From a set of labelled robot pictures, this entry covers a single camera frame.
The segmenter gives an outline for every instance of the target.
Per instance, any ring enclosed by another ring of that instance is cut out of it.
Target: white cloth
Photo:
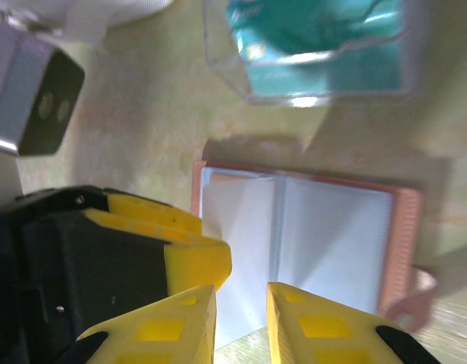
[[[14,11],[42,25],[62,30],[67,40],[100,42],[109,27],[167,7],[173,0],[0,0],[0,10]]]

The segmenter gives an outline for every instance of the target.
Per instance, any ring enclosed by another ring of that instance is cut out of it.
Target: teal object
[[[405,27],[404,4],[237,0],[227,7],[227,20],[257,96],[390,93],[403,85],[403,41],[398,35]],[[321,58],[283,61],[308,53]]]

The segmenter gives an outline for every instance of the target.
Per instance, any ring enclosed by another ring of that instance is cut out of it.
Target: plastic box
[[[203,0],[209,66],[253,104],[311,107],[417,89],[428,0]]]

